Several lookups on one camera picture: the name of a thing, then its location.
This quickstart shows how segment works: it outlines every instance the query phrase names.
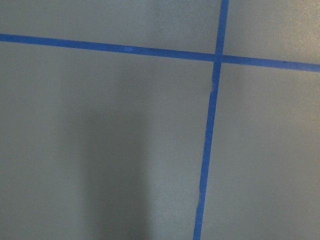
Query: gray floor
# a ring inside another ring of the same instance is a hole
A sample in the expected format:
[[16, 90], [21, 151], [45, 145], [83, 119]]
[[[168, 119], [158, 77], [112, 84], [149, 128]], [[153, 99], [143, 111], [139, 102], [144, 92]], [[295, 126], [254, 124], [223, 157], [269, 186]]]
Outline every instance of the gray floor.
[[[214, 53], [220, 0], [8, 1], [0, 33]], [[230, 0], [224, 54], [320, 64], [319, 0]], [[0, 42], [0, 239], [191, 240], [213, 63]], [[320, 238], [320, 73], [222, 64], [203, 240]]]

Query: gray panel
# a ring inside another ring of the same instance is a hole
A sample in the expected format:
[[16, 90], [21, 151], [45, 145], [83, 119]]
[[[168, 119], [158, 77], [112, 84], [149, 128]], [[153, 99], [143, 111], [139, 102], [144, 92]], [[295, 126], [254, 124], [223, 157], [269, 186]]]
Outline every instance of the gray panel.
[[220, 0], [2, 1], [0, 33], [213, 53]]
[[224, 53], [320, 64], [319, 0], [231, 0]]
[[192, 239], [212, 64], [0, 47], [0, 238]]
[[320, 238], [319, 80], [222, 66], [202, 239]]

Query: gray surface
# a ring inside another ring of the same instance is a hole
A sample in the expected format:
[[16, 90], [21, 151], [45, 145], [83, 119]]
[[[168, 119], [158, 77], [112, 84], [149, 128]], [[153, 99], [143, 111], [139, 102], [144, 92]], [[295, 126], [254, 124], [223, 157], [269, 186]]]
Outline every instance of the gray surface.
[[222, 66], [203, 240], [320, 239], [319, 79]]
[[0, 54], [0, 239], [192, 239], [210, 62]]
[[0, 33], [214, 53], [220, 0], [2, 1]]
[[319, 0], [231, 0], [224, 54], [320, 64]]

